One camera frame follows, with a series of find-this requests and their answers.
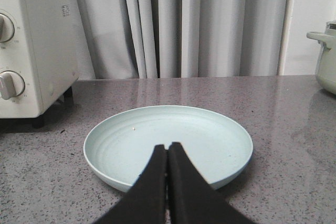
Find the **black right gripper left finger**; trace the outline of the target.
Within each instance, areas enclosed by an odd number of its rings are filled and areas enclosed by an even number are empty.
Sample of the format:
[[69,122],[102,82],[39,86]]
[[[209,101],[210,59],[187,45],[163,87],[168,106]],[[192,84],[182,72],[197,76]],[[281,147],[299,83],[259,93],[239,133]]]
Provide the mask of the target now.
[[97,223],[165,223],[167,152],[156,145],[134,185]]

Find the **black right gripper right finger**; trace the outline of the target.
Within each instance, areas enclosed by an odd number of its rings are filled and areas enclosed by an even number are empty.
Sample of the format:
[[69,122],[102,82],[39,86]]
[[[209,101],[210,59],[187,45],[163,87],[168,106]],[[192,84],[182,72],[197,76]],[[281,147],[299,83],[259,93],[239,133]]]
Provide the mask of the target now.
[[181,143],[171,144],[168,162],[171,223],[253,223],[205,181]]

